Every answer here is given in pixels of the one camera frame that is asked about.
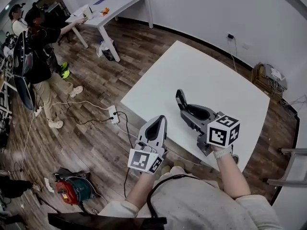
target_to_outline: wrist strap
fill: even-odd
[[[214,156],[215,156],[216,159],[220,159],[221,157],[225,156],[226,154],[231,153],[231,151],[232,151],[232,147],[229,146],[228,148],[225,148],[223,150],[215,151]]]

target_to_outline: baseboard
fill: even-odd
[[[121,20],[121,21],[126,21],[126,22],[133,22],[133,23],[148,25],[148,22],[139,21],[139,20],[130,19],[130,18],[121,17],[120,20]],[[220,49],[220,48],[218,48],[218,47],[216,47],[216,46],[214,46],[214,45],[212,45],[212,44],[209,44],[209,43],[207,43],[207,42],[205,42],[205,41],[203,41],[203,40],[201,40],[201,39],[199,39],[199,38],[196,38],[196,37],[193,37],[193,36],[191,36],[191,35],[185,34],[185,33],[183,33],[183,32],[179,32],[179,31],[176,31],[176,30],[174,30],[174,29],[170,29],[170,28],[167,28],[167,27],[164,27],[164,26],[161,26],[161,25],[157,25],[157,24],[154,24],[154,27],[155,27],[155,28],[158,28],[158,29],[160,29],[160,30],[164,30],[164,31],[167,31],[167,32],[170,32],[170,33],[173,33],[173,34],[176,34],[176,35],[185,37],[185,38],[187,38],[187,39],[193,40],[194,42],[197,42],[197,43],[199,43],[199,44],[202,44],[202,45],[204,45],[204,46],[206,46],[206,47],[208,47],[208,48],[210,48],[210,49],[212,49],[212,50],[215,50],[216,52],[218,52],[218,53],[220,53],[220,54],[222,54],[222,55],[224,55],[224,56],[226,56],[226,57],[232,59],[231,54],[229,54],[228,52],[226,52],[226,51],[224,51],[224,50],[222,50],[222,49]],[[235,59],[235,62],[237,62],[238,64],[240,64],[240,65],[243,66],[244,68],[248,69],[249,71],[252,71],[252,70],[253,70],[253,68],[252,68],[250,65],[246,64],[245,62],[243,62],[242,60],[238,59],[238,58],[235,57],[235,56],[233,56],[233,57],[234,57],[234,59]],[[300,119],[299,119],[299,117],[297,116],[297,111],[296,111],[292,106],[288,106],[288,108],[289,108],[289,110],[294,114],[294,117],[295,117],[295,119],[296,119],[295,136],[294,136],[294,141],[293,141],[293,146],[292,146],[293,148],[295,148],[295,147],[296,147],[296,143],[297,143],[297,137],[298,137],[298,130],[299,130]],[[273,196],[273,198],[272,198],[272,200],[271,200],[271,202],[270,202],[271,205],[273,205],[273,203],[275,202],[275,200],[276,200],[278,194],[280,193],[281,189],[282,189],[282,186],[279,186],[279,187],[277,188],[276,193],[274,194],[274,196]]]
[[[127,21],[127,22],[134,22],[134,23],[143,24],[143,25],[148,25],[148,22],[139,21],[139,20],[130,19],[130,18],[120,17],[120,20],[121,20],[121,21]],[[199,39],[199,38],[193,37],[193,36],[188,35],[188,34],[186,34],[186,33],[179,32],[179,31],[176,31],[176,30],[174,30],[174,29],[171,29],[171,28],[168,28],[168,27],[165,27],[165,26],[161,26],[161,25],[157,25],[157,24],[154,24],[153,26],[154,26],[155,28],[160,29],[160,30],[164,30],[164,31],[167,31],[167,32],[170,32],[170,33],[173,33],[173,34],[176,34],[176,35],[185,37],[185,38],[187,38],[187,39],[193,40],[194,42],[197,42],[197,43],[199,43],[199,44],[202,44],[202,45],[204,45],[204,46],[206,46],[206,47],[208,47],[208,48],[210,48],[210,49],[212,49],[212,50],[215,50],[216,52],[218,52],[218,53],[220,53],[220,54],[222,54],[222,55],[224,55],[224,56],[226,56],[226,57],[232,59],[232,58],[231,58],[231,54],[229,54],[228,52],[226,52],[226,51],[224,51],[224,50],[218,48],[217,46],[214,46],[214,45],[212,45],[212,44],[209,44],[209,43],[207,43],[207,42],[205,42],[205,41],[203,41],[203,40],[201,40],[201,39]],[[233,56],[233,57],[234,57],[236,63],[240,64],[241,66],[243,66],[244,68],[246,68],[246,69],[248,69],[248,70],[250,70],[250,71],[253,70],[253,68],[252,68],[250,65],[246,64],[244,61],[238,59],[238,58],[235,57],[235,56]]]

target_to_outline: power strip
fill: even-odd
[[[113,119],[111,119],[111,123],[114,124],[114,125],[118,124],[119,123],[119,117],[118,117],[118,114],[117,114],[116,107],[114,105],[112,105],[108,108],[108,110],[109,110],[110,117],[113,118]]]
[[[34,112],[35,117],[37,117],[37,116],[41,113],[42,110],[43,110],[43,108],[40,106],[40,107]]]

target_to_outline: plastic bag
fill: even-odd
[[[112,40],[110,38],[115,50],[117,51],[115,44],[114,44],[114,40]],[[101,57],[102,55],[104,55],[108,60],[112,61],[115,60],[110,49],[108,48],[108,46],[106,45],[105,41],[100,41],[100,46],[98,48],[96,48],[96,54],[98,57]]]

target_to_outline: electrical outlet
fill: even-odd
[[[114,125],[119,123],[119,117],[118,117],[118,114],[117,114],[116,107],[114,105],[112,105],[108,108],[108,110],[109,110],[110,117],[113,118],[113,119],[111,119],[111,123],[114,124]]]
[[[235,37],[235,36],[233,36],[232,34],[227,33],[227,38],[229,38],[229,39],[231,39],[231,40],[232,40],[232,39],[234,39],[234,37]]]

